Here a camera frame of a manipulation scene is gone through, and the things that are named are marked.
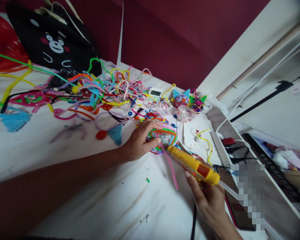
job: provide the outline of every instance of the maroon wall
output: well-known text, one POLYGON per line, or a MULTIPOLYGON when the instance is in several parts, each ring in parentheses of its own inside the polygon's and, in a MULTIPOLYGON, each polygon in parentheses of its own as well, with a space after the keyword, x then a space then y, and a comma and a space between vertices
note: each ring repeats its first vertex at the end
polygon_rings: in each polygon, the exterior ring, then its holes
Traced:
POLYGON ((121 61, 197 88, 270 0, 125 0, 121 61))
MULTIPOLYGON (((8 0, 0 0, 0 12, 5 12, 4 4, 8 0)), ((16 0, 29 9, 44 7, 43 0, 16 0)), ((71 13, 64 0, 58 0, 71 13)), ((123 0, 70 0, 90 31, 102 59, 117 63, 120 31, 122 22, 123 0)))

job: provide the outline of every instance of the white table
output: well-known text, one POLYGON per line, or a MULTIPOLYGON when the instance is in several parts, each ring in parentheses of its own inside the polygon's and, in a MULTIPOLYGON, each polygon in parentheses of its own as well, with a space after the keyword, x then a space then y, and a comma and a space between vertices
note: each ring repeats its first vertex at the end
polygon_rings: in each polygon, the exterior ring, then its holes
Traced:
MULTIPOLYGON (((128 66, 120 64, 119 67, 127 69, 128 66)), ((141 71, 132 68, 130 78, 137 78, 140 74, 141 71)), ((34 84, 44 83, 47 78, 48 75, 38 72, 26 77, 34 84)), ((12 81, 12 78, 0 77, 0 93, 12 81)), ((144 85, 159 87, 164 91, 171 87, 170 84, 151 76, 144 77, 144 85)), ((30 85, 20 82, 12 93, 29 89, 30 85)), ((54 104, 54 108, 66 107, 69 107, 67 102, 54 104)), ((207 116, 200 113, 197 118, 207 119, 207 116)), ((172 116, 167 119, 170 123, 176 123, 172 116)), ((109 136, 102 141, 95 138, 98 130, 93 122, 84 124, 88 132, 84 140, 80 140, 81 132, 78 131, 70 139, 66 139, 65 134, 49 144, 64 129, 64 125, 71 125, 71 120, 54 118, 46 106, 33 114, 31 120, 16 133, 8 133, 0 121, 0 181, 43 166, 117 147, 109 136)), ((203 126, 198 126, 198 130, 203 130, 202 128, 203 126)), ((123 143, 134 129, 135 123, 132 122, 123 127, 123 143)), ((203 136, 211 139, 209 132, 205 132, 203 136)), ((199 155, 207 159, 206 150, 203 149, 199 155)), ((222 164, 217 151, 214 151, 211 162, 222 164)), ((179 185, 178 191, 174 187, 166 159, 148 153, 138 161, 119 166, 91 183, 35 227, 30 234, 86 240, 189 239, 193 216, 192 194, 182 168, 175 162, 173 166, 179 185)), ((213 237, 211 230, 202 222, 200 213, 198 215, 195 239, 213 237)), ((239 232, 244 239, 265 239, 258 232, 239 232)))

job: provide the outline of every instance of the black tote bag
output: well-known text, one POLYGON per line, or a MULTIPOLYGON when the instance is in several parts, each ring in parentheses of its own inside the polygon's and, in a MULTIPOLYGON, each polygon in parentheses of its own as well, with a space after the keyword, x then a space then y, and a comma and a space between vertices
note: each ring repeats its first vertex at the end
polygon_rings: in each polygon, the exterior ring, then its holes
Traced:
MULTIPOLYGON (((90 59, 98 55, 80 19, 59 5, 40 9, 46 13, 39 14, 15 2, 6 3, 9 20, 29 59, 55 70, 87 71, 90 59)), ((93 61, 90 72, 99 76, 101 64, 93 61)))

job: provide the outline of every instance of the yellow glue gun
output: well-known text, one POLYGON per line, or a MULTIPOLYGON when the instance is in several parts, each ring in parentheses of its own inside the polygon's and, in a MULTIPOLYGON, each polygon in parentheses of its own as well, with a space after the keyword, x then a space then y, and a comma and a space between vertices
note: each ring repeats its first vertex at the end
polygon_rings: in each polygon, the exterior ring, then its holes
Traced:
POLYGON ((168 147, 168 152, 176 161, 192 173, 198 181, 202 180, 210 185, 218 184, 220 176, 212 168, 203 165, 199 160, 171 145, 168 147))

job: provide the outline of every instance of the red plastic bag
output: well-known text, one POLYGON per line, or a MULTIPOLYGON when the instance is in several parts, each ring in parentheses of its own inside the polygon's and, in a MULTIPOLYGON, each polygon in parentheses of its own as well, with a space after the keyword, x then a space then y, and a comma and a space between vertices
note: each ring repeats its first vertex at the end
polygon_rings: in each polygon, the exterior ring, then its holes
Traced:
MULTIPOLYGON (((28 55, 12 26, 0 16, 0 54, 28 63, 28 55)), ((0 72, 20 66, 19 63, 0 57, 0 72)))

